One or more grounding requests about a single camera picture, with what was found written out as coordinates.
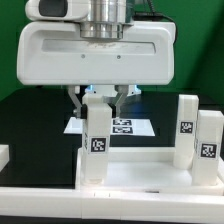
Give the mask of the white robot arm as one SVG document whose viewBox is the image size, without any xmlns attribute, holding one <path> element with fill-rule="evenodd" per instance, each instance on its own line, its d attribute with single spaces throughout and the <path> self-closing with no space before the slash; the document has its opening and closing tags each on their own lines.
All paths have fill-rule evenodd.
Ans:
<svg viewBox="0 0 224 224">
<path fill-rule="evenodd" d="M 167 85 L 177 28 L 160 15 L 133 13 L 131 0 L 28 0 L 17 77 L 24 85 L 65 85 L 83 116 L 77 86 L 113 85 L 114 113 L 131 85 Z"/>
</svg>

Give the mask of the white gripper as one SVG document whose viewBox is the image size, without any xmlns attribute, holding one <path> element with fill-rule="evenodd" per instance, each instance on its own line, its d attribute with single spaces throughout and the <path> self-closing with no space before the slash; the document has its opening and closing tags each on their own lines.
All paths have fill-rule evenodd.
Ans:
<svg viewBox="0 0 224 224">
<path fill-rule="evenodd" d="M 174 76 L 175 25 L 140 22 L 124 29 L 123 38 L 91 39 L 75 23 L 32 22 L 22 31 L 17 77 L 24 85 L 116 85 L 116 116 L 128 85 L 166 85 Z M 68 95 L 78 119 L 87 118 L 87 105 L 69 86 Z"/>
</svg>

